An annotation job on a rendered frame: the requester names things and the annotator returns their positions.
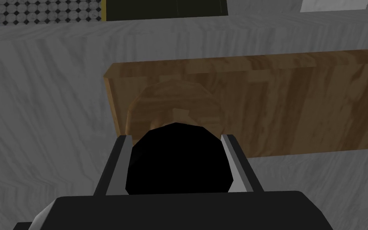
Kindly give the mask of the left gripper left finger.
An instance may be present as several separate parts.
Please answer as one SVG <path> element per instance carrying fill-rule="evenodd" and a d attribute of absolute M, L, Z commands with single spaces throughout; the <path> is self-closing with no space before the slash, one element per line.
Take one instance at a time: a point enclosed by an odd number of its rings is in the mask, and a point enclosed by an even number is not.
<path fill-rule="evenodd" d="M 127 195 L 126 180 L 133 147 L 130 135 L 117 137 L 94 196 Z"/>

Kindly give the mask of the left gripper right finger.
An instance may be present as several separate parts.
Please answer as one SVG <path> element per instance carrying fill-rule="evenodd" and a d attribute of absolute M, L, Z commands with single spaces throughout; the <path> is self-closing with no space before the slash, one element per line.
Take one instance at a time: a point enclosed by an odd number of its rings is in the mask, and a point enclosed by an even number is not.
<path fill-rule="evenodd" d="M 234 135 L 221 135 L 233 182 L 228 192 L 264 192 L 257 176 Z"/>

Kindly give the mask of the brown and black round knob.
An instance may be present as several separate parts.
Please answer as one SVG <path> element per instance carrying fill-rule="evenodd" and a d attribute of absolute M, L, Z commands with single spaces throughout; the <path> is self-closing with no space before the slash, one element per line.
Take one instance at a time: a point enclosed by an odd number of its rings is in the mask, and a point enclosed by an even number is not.
<path fill-rule="evenodd" d="M 127 113 L 126 133 L 135 142 L 127 192 L 228 192 L 233 177 L 223 130 L 221 105 L 202 85 L 169 80 L 146 87 Z"/>

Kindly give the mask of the brown wooden drawer front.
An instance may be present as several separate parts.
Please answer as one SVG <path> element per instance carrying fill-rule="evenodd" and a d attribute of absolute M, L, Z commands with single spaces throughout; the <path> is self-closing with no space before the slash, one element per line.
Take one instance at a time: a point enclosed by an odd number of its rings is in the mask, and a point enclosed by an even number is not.
<path fill-rule="evenodd" d="M 247 157 L 368 149 L 368 50 L 113 63 L 104 82 L 134 143 L 183 122 Z"/>

